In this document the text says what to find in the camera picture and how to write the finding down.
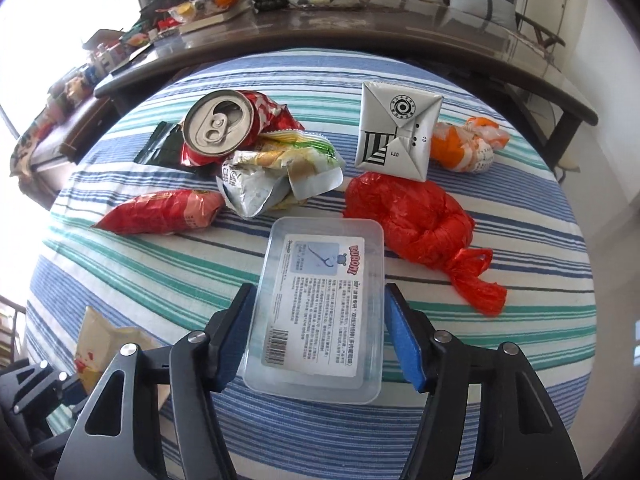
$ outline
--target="can pull tab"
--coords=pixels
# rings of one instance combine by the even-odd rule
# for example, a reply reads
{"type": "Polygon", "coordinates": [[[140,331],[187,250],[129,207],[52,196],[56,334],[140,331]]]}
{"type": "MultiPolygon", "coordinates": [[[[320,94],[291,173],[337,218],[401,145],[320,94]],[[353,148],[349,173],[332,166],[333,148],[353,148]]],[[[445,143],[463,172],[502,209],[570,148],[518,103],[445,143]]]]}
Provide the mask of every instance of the can pull tab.
{"type": "Polygon", "coordinates": [[[229,119],[225,114],[213,114],[211,129],[204,136],[209,142],[220,142],[226,135],[229,119]]]}

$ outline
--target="metal screw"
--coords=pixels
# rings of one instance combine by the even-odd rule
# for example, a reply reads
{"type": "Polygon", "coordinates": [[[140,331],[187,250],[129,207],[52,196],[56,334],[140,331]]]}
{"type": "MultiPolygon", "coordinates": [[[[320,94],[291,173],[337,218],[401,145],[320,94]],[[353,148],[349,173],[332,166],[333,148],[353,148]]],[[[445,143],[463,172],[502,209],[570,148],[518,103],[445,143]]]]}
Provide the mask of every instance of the metal screw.
{"type": "Polygon", "coordinates": [[[520,351],[520,348],[518,348],[518,345],[516,345],[516,343],[507,341],[504,345],[502,345],[502,351],[508,355],[516,355],[520,351]]]}
{"type": "Polygon", "coordinates": [[[194,330],[187,336],[189,343],[197,344],[204,341],[207,335],[202,330],[194,330]]]}
{"type": "Polygon", "coordinates": [[[448,343],[449,341],[451,341],[452,335],[446,330],[436,330],[436,332],[433,333],[433,338],[438,343],[448,343]]]}
{"type": "Polygon", "coordinates": [[[135,343],[127,343],[126,345],[122,345],[120,348],[120,355],[128,356],[133,355],[138,350],[138,347],[135,343]]]}

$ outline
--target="white label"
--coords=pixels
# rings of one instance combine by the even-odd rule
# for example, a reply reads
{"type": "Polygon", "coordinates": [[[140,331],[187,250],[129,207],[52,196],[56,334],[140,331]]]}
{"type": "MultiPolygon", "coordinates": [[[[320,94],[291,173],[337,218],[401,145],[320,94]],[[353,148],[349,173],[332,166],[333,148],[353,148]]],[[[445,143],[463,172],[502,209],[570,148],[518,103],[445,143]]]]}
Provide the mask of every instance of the white label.
{"type": "Polygon", "coordinates": [[[362,325],[364,238],[288,235],[262,363],[355,377],[362,325]]]}

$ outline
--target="wooden chair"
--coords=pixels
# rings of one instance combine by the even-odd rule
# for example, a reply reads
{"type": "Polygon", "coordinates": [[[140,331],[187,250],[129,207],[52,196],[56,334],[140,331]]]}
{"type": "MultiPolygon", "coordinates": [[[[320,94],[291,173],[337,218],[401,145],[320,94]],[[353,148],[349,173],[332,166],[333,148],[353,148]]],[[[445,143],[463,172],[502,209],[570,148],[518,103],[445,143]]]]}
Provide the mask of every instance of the wooden chair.
{"type": "Polygon", "coordinates": [[[6,368],[14,362],[15,355],[19,352],[16,348],[19,342],[16,333],[18,313],[26,314],[27,311],[4,296],[0,296],[0,307],[2,306],[8,306],[14,311],[13,316],[8,316],[4,310],[0,310],[0,368],[6,368]]]}

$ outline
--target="red aluminum can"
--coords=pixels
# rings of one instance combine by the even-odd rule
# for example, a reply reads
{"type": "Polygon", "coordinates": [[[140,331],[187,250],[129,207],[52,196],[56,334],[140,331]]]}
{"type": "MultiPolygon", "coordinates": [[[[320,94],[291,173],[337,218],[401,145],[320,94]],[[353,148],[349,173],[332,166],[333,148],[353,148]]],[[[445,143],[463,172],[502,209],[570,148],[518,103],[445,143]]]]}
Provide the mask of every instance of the red aluminum can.
{"type": "Polygon", "coordinates": [[[217,90],[191,107],[182,125],[184,166],[223,162],[255,144],[261,132],[303,130],[286,105],[252,90],[217,90]]]}

